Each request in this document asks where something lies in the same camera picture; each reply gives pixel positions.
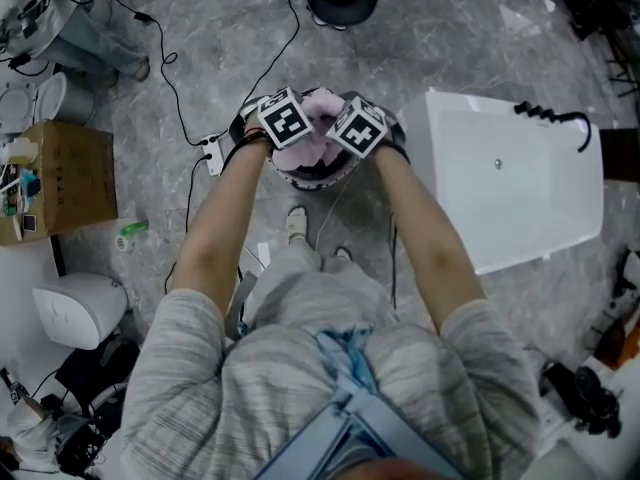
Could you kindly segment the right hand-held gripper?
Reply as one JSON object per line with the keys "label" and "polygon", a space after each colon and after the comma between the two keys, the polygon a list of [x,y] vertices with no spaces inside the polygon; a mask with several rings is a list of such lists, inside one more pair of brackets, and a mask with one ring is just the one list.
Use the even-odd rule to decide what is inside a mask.
{"label": "right hand-held gripper", "polygon": [[395,124],[395,115],[361,95],[342,95],[344,105],[325,136],[360,159],[368,156]]}

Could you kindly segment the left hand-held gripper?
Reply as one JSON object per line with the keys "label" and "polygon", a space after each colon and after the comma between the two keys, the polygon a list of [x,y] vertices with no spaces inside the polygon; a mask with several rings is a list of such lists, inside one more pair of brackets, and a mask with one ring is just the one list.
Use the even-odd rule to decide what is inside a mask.
{"label": "left hand-held gripper", "polygon": [[247,117],[254,111],[262,128],[276,149],[284,149],[313,131],[313,126],[304,113],[302,96],[285,87],[272,95],[253,99],[241,107],[241,116]]}

